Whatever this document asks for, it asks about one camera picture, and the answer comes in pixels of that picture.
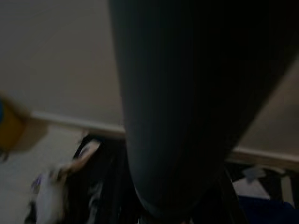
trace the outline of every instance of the dark fabric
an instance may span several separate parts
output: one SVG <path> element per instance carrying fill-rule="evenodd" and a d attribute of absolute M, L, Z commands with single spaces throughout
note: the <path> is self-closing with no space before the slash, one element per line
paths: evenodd
<path fill-rule="evenodd" d="M 299 210 L 288 202 L 239 197 L 250 224 L 298 224 Z"/>
<path fill-rule="evenodd" d="M 25 218 L 24 224 L 36 223 L 36 203 L 31 201 L 29 205 L 30 205 L 30 213 Z"/>
<path fill-rule="evenodd" d="M 299 174 L 295 173 L 291 175 L 293 199 L 296 209 L 299 209 Z"/>
<path fill-rule="evenodd" d="M 281 174 L 264 169 L 266 176 L 259 178 L 259 182 L 268 192 L 271 200 L 283 201 L 281 189 Z"/>
<path fill-rule="evenodd" d="M 229 213 L 224 207 L 219 189 L 216 186 L 212 187 L 205 193 L 194 210 L 192 217 L 194 224 L 232 224 Z"/>
<path fill-rule="evenodd" d="M 225 163 L 225 168 L 227 169 L 232 182 L 244 178 L 245 176 L 242 173 L 242 171 L 250 167 L 251 165 L 244 165 L 240 163 L 232 163 L 232 162 Z"/>
<path fill-rule="evenodd" d="M 67 179 L 69 209 L 64 224 L 84 224 L 89 218 L 91 201 L 90 189 L 102 184 L 100 198 L 93 200 L 97 214 L 95 223 L 106 223 L 118 213 L 114 203 L 117 175 L 125 158 L 123 140 L 107 139 L 95 135 L 86 136 L 74 155 L 78 157 L 82 148 L 90 141 L 98 140 L 102 144 L 88 163 Z"/>

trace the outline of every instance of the floor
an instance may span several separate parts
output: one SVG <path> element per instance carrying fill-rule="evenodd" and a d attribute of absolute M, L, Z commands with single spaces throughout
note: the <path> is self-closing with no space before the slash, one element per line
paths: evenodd
<path fill-rule="evenodd" d="M 69 126 L 35 120 L 27 123 L 14 152 L 9 155 L 7 161 L 0 162 L 1 224 L 23 223 L 28 214 L 31 183 L 52 164 L 69 161 L 76 152 L 83 133 L 83 129 Z M 260 168 L 253 172 L 251 167 L 236 163 L 226 164 L 237 192 L 290 201 L 295 208 L 299 208 L 299 192 L 296 191 L 299 189 L 298 173 L 263 168 L 264 174 L 260 175 Z M 257 175 L 252 182 L 254 184 L 247 181 L 253 173 Z"/>
<path fill-rule="evenodd" d="M 5 162 L 0 162 L 0 222 L 22 224 L 28 213 L 32 181 L 51 164 L 72 158 L 82 130 L 30 121 Z"/>

